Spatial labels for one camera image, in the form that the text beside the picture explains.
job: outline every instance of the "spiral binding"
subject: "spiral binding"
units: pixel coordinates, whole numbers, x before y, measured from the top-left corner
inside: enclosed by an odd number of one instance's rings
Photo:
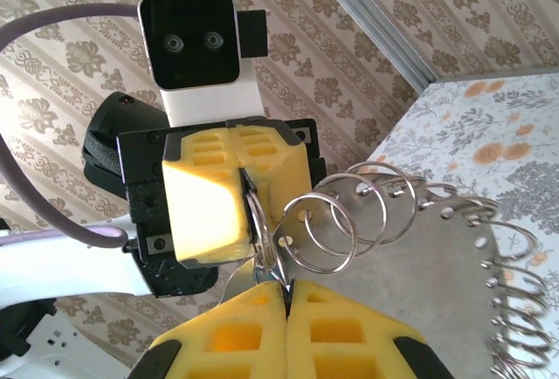
[[[376,175],[376,173],[362,172],[362,169],[369,169],[370,167],[381,167],[391,170],[396,174],[396,176],[391,179],[373,182],[369,178],[367,178],[366,175]],[[507,299],[502,299],[501,297],[496,297],[491,302],[489,302],[492,307],[500,309],[500,315],[492,319],[492,323],[495,326],[499,327],[500,330],[492,337],[492,340],[487,343],[487,346],[489,347],[494,360],[491,372],[504,379],[528,379],[527,374],[524,372],[525,368],[543,369],[547,366],[547,364],[549,363],[549,358],[546,353],[551,349],[551,339],[549,335],[545,333],[541,322],[538,321],[538,318],[543,316],[547,312],[547,305],[544,300],[545,294],[547,293],[547,287],[544,280],[537,274],[524,270],[520,267],[507,264],[507,262],[526,257],[530,252],[534,250],[534,248],[537,246],[537,239],[531,232],[514,224],[494,220],[499,212],[499,205],[494,200],[490,200],[481,196],[460,196],[457,189],[451,184],[428,183],[421,176],[407,176],[400,169],[397,169],[384,162],[358,163],[350,167],[345,173],[327,176],[316,186],[316,189],[324,187],[331,183],[336,183],[337,181],[345,178],[351,178],[361,183],[363,188],[358,192],[360,196],[366,196],[372,192],[378,198],[383,213],[383,226],[381,227],[380,233],[377,235],[376,238],[373,239],[359,237],[357,233],[357,227],[355,225],[355,220],[352,218],[351,214],[344,208],[344,206],[338,201],[338,199],[340,198],[339,193],[333,192],[333,194],[323,194],[318,191],[311,191],[309,193],[303,194],[296,197],[286,206],[284,217],[279,222],[279,226],[277,229],[280,228],[281,223],[285,220],[286,216],[291,211],[293,211],[293,208],[296,204],[307,199],[320,200],[330,205],[330,213],[335,221],[335,224],[345,234],[345,236],[351,239],[351,248],[348,252],[342,252],[333,248],[332,246],[326,245],[321,242],[314,235],[309,223],[309,212],[308,210],[305,210],[305,227],[307,229],[308,236],[312,239],[314,244],[322,251],[332,256],[344,258],[344,260],[337,267],[318,267],[316,265],[310,264],[305,259],[303,259],[298,254],[297,250],[294,249],[292,244],[290,244],[288,241],[284,241],[281,245],[285,248],[289,256],[297,265],[309,270],[310,272],[319,274],[333,274],[336,272],[340,272],[348,267],[348,265],[351,264],[354,258],[359,258],[363,255],[373,252],[380,244],[390,244],[397,241],[411,228],[417,212],[425,210],[435,203],[448,204],[448,207],[446,207],[445,210],[441,211],[440,216],[443,219],[461,216],[464,217],[467,220],[469,226],[472,227],[480,224],[490,224],[492,226],[502,226],[517,231],[528,241],[528,246],[525,250],[505,256],[499,255],[492,260],[482,261],[480,265],[483,269],[486,270],[497,267],[501,270],[509,270],[521,274],[523,276],[524,282],[529,285],[530,288],[511,286],[497,278],[488,279],[486,286],[495,289],[497,292],[499,292],[497,294],[499,294],[500,296],[506,296],[507,298],[521,300],[524,303],[535,304],[538,307],[538,310],[532,313],[527,309],[511,307],[508,305]],[[447,194],[447,196],[437,196],[437,198],[432,198],[431,201],[427,199],[418,200],[417,189],[440,189],[443,190]],[[398,234],[393,235],[390,238],[384,237],[388,215],[387,206],[385,201],[383,200],[381,190],[385,194],[388,193],[389,196],[393,197],[401,196],[407,190],[412,201],[410,208],[410,219],[408,223],[400,232],[398,232]],[[265,255],[266,252],[264,251],[264,249],[267,247],[267,245],[269,245],[272,249],[274,249],[275,247],[273,241],[270,239],[270,234],[269,232],[267,232],[267,230],[265,232],[265,237],[266,238],[262,242],[263,258],[260,258],[260,261],[263,262],[262,265],[265,268],[267,267],[272,270],[274,267],[276,267],[276,264],[280,264],[280,259],[278,258],[277,251],[271,251],[269,252],[269,255]],[[365,245],[365,248],[362,251],[358,251],[359,245]],[[514,340],[509,336],[510,333],[531,337],[532,339],[536,339],[537,343],[528,344],[522,341]],[[531,355],[533,359],[522,360],[521,358],[515,357],[511,355],[509,351],[507,351],[509,348],[518,348],[520,350],[523,350],[524,352]]]

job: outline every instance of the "patterned wallpaper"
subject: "patterned wallpaper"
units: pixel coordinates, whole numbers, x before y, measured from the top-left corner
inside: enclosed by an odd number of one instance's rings
[[[559,0],[375,0],[438,76],[559,65]]]
[[[270,57],[256,63],[266,111],[284,120],[316,119],[330,172],[367,157],[416,98],[335,0],[235,1],[241,10],[270,11]],[[138,0],[0,0],[0,25],[37,10],[89,2]],[[11,151],[52,205],[82,223],[127,212],[125,202],[92,187],[82,174],[87,124],[115,90],[162,104],[132,19],[51,25],[0,57],[0,124]],[[17,230],[46,226],[4,183],[0,216]],[[93,342],[130,364],[154,337],[215,305],[218,295],[77,296],[59,300],[59,307]]]

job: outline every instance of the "floral tablecloth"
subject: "floral tablecloth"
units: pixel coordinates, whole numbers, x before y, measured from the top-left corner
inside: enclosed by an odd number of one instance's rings
[[[549,284],[543,324],[551,363],[530,377],[559,378],[559,73],[429,86],[371,159],[500,203],[500,220],[540,243],[518,264]],[[495,229],[501,253],[525,245]],[[514,272],[505,272],[514,282]]]

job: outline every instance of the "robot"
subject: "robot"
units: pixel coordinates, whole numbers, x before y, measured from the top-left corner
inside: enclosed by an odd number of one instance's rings
[[[412,328],[283,270],[268,229],[326,169],[314,121],[264,117],[252,60],[267,55],[265,11],[237,12],[232,0],[67,6],[6,24],[0,50],[61,20],[136,14],[165,112],[114,93],[83,147],[86,178],[126,198],[128,216],[69,221],[0,137],[4,178],[52,226],[0,237],[0,376],[450,378]],[[203,293],[231,262],[249,264],[248,281],[156,339],[131,372],[53,306],[80,293]]]

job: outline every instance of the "metal plate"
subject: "metal plate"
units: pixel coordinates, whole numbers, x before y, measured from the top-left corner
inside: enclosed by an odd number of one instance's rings
[[[383,180],[390,180],[390,176],[376,177],[377,182]],[[339,200],[355,215],[359,235],[374,238],[382,225],[379,202],[373,194],[359,196],[355,187],[356,181],[348,179],[317,191],[337,190]],[[440,198],[427,189],[417,189],[417,193],[418,199]],[[413,200],[406,192],[398,198],[383,196],[388,208],[388,237],[408,223]],[[457,196],[455,204],[461,203],[464,199]],[[483,269],[480,262],[495,257],[498,248],[490,227],[470,227],[458,214],[443,219],[441,210],[448,205],[438,203],[418,211],[413,225],[398,241],[379,246],[334,275],[312,274],[296,265],[285,249],[279,247],[279,253],[290,277],[317,281],[414,327],[455,377],[489,377],[493,363],[485,343],[497,332],[491,323],[497,313],[489,306],[495,291],[485,283],[490,277],[502,279],[502,270]],[[339,265],[340,258],[321,251],[307,235],[298,219],[304,209],[312,211],[310,226],[318,238],[338,249],[344,245],[348,249],[350,240],[336,227],[331,209],[316,200],[298,204],[274,240],[288,235],[293,238],[293,248],[311,264]],[[482,249],[474,244],[479,237],[487,238]]]

